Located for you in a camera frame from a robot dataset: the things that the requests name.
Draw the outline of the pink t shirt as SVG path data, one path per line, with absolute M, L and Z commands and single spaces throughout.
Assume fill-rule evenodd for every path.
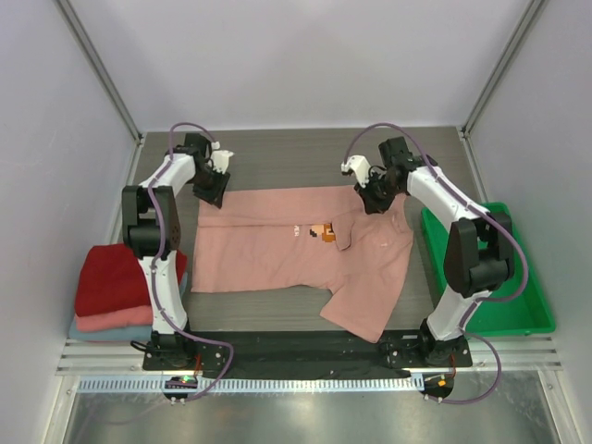
M 376 343 L 410 262 L 404 204 L 399 195 L 385 213 L 368 215 L 348 186 L 228 191 L 222 207 L 199 206 L 191 288 L 329 290 L 321 316 Z

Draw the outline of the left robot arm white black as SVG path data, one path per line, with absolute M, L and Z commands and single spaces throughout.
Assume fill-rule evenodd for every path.
M 221 149 L 206 129 L 195 128 L 181 145 L 174 144 L 170 131 L 163 163 L 148 179 L 121 193 L 123 241 L 138 261 L 152 306 L 150 338 L 133 345 L 144 353 L 145 370 L 188 369 L 198 358 L 178 284 L 181 227 L 176 198 L 190 184 L 198 199 L 221 208 L 234 153 Z

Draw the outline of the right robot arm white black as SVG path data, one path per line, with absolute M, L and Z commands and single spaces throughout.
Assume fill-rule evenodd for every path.
M 427 154 L 412 154 L 404 138 L 379 145 L 382 163 L 345 154 L 343 175 L 354 175 L 355 191 L 368 214 L 383 214 L 395 198 L 412 196 L 448 232 L 443 261 L 446 287 L 435 310 L 419 328 L 417 354 L 429 366 L 450 362 L 459 350 L 465 326 L 479 305 L 514 273 L 512 220 L 490 213 L 447 179 Z

